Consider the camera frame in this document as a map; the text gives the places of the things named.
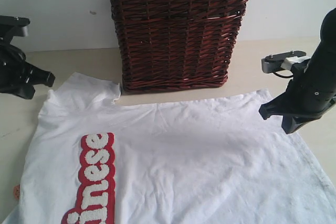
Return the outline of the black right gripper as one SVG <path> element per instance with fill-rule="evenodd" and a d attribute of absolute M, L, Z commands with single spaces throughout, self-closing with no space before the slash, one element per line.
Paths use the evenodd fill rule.
<path fill-rule="evenodd" d="M 281 127 L 291 134 L 314 121 L 314 114 L 322 112 L 335 95 L 335 60 L 289 58 L 285 69 L 295 75 L 285 95 L 262 104 L 258 112 L 264 120 L 282 115 Z"/>

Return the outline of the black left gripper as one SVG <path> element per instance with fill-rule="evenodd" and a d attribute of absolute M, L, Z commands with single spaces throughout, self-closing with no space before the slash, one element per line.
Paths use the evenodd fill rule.
<path fill-rule="evenodd" d="M 52 87 L 55 76 L 35 66 L 31 67 L 31 84 L 27 70 L 26 55 L 23 51 L 7 42 L 1 41 L 1 93 L 15 95 L 31 100 L 35 94 L 33 85 L 42 84 Z"/>

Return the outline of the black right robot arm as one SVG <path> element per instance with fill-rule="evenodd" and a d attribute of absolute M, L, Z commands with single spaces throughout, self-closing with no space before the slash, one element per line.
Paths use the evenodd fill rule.
<path fill-rule="evenodd" d="M 278 77 L 290 71 L 284 93 L 260 106 L 266 120 L 282 116 L 282 129 L 291 134 L 320 119 L 335 106 L 335 10 L 328 12 L 320 29 L 320 43 L 311 57 L 304 51 L 289 51 L 261 60 L 263 73 Z"/>

